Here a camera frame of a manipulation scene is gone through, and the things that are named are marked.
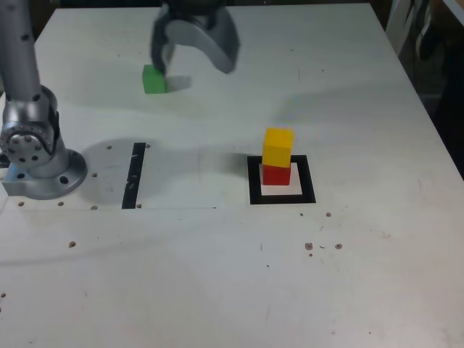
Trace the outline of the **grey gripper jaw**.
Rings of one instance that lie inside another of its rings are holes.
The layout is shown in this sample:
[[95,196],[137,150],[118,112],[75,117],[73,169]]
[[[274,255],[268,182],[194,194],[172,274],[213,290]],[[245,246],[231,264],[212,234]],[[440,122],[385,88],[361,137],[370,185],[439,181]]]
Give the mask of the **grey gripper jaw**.
[[203,52],[222,73],[235,70],[240,40],[232,16],[226,9],[202,16],[171,20],[165,27],[167,46],[165,66],[170,65],[176,46],[189,46]]
[[160,71],[163,75],[167,74],[173,53],[175,43],[167,36],[167,26],[175,17],[172,13],[159,13],[154,21],[151,42],[151,59],[155,70]]

